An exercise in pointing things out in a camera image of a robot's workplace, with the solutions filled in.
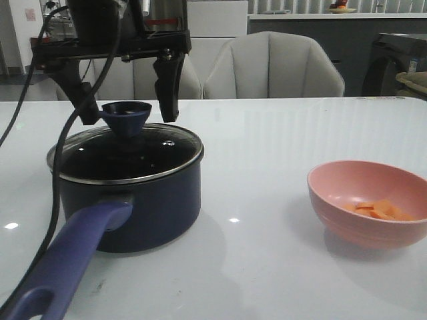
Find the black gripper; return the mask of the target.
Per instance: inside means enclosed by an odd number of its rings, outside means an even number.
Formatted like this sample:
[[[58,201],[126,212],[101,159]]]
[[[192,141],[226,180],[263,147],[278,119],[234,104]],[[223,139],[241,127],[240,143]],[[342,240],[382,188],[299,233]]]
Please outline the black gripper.
[[[159,56],[155,94],[164,122],[175,122],[184,54],[191,50],[186,1],[67,1],[75,35],[33,48],[38,70],[52,72],[84,125],[98,119],[93,87],[80,77],[80,60],[106,58],[113,45],[125,62]]]

